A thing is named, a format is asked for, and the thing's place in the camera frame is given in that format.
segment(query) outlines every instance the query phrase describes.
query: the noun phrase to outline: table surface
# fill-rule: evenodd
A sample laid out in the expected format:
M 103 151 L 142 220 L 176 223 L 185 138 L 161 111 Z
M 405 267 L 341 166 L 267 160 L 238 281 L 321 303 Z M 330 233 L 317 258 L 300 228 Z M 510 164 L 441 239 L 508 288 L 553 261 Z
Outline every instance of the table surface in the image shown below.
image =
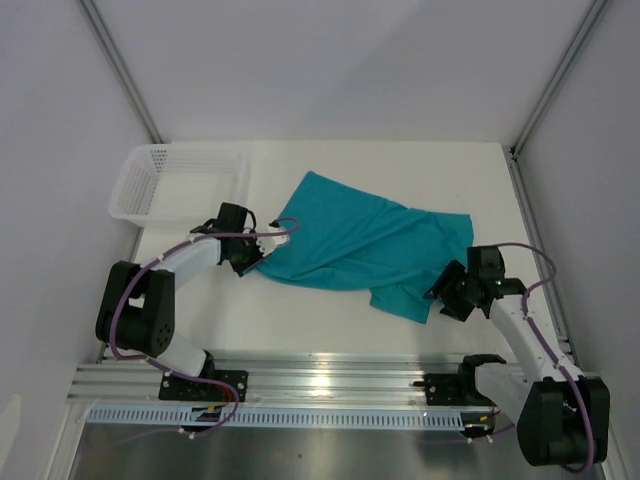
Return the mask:
M 229 146 L 228 142 L 211 145 Z M 309 171 L 408 207 L 471 214 L 476 245 L 527 243 L 502 148 L 497 143 L 235 142 L 252 151 L 247 207 L 259 223 L 276 218 Z M 163 192 L 176 195 L 179 192 Z M 217 212 L 212 205 L 212 216 Z M 184 239 L 183 228 L 143 232 L 137 261 Z M 539 279 L 532 253 L 503 249 L 507 274 Z M 258 272 L 238 278 L 211 268 L 176 294 L 176 330 L 210 350 L 278 353 L 511 355 L 501 333 L 476 310 L 462 323 L 434 305 L 426 325 L 369 306 L 369 291 L 330 292 L 272 282 Z M 541 292 L 531 310 L 549 319 Z

